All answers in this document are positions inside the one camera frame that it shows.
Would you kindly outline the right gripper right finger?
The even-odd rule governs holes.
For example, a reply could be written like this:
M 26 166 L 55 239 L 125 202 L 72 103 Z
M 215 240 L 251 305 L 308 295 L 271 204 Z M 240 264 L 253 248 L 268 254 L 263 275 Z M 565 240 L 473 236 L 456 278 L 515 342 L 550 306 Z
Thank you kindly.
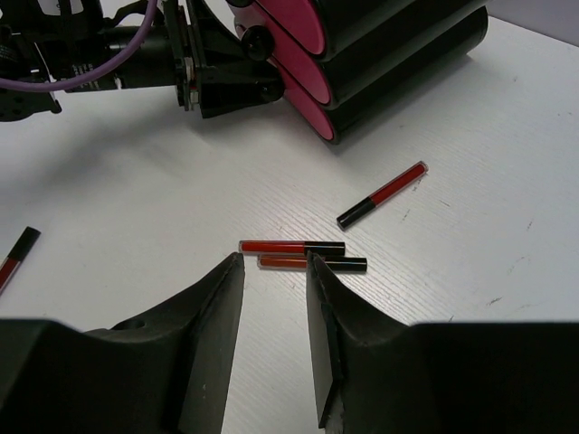
M 326 433 L 575 433 L 575 322 L 405 325 L 308 255 L 308 336 Z

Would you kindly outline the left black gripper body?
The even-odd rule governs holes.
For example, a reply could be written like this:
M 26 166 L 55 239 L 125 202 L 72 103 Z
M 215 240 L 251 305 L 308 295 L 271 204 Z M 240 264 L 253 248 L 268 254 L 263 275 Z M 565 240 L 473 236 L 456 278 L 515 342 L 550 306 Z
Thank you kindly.
M 184 110 L 199 108 L 203 118 L 215 118 L 281 99 L 280 72 L 266 60 L 249 58 L 204 1 L 164 1 L 162 11 Z

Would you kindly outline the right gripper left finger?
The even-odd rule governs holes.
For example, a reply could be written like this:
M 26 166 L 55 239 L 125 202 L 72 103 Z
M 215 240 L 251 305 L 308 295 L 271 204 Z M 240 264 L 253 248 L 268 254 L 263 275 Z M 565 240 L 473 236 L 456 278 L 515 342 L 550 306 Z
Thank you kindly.
M 242 310 L 234 253 L 110 329 L 1 323 L 4 433 L 218 433 Z

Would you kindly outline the pink drawer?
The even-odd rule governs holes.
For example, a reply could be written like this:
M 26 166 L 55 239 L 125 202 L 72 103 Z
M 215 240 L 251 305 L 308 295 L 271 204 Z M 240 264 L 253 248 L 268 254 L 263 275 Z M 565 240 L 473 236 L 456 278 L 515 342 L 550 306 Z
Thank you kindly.
M 234 23 L 250 60 L 275 60 L 319 103 L 330 102 L 331 91 L 318 64 L 278 25 L 239 17 Z
M 324 27 L 312 1 L 227 0 L 227 4 L 236 8 L 258 5 L 310 53 L 322 54 L 326 49 Z
M 325 111 L 325 103 L 331 100 L 327 80 L 314 61 L 306 64 L 294 62 L 287 67 L 276 57 L 271 63 L 277 67 L 283 80 L 284 98 L 310 124 L 316 133 L 328 143 L 338 143 L 339 134 Z

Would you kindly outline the dark red lip gloss tube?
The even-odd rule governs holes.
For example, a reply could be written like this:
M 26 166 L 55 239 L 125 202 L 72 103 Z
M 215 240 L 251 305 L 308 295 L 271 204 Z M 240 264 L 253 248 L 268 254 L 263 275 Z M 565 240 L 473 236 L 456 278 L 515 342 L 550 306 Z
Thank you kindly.
M 4 292 L 13 274 L 30 253 L 40 236 L 41 232 L 33 227 L 28 226 L 24 229 L 1 265 L 1 292 Z

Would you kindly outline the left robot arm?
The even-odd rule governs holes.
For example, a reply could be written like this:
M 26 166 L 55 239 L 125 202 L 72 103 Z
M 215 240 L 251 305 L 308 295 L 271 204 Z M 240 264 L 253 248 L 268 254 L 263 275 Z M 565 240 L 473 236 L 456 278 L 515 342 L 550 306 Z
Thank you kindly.
M 262 27 L 236 38 L 203 1 L 134 1 L 111 17 L 98 1 L 4 1 L 1 119 L 58 114 L 59 91 L 161 87 L 215 118 L 282 97 L 272 49 Z

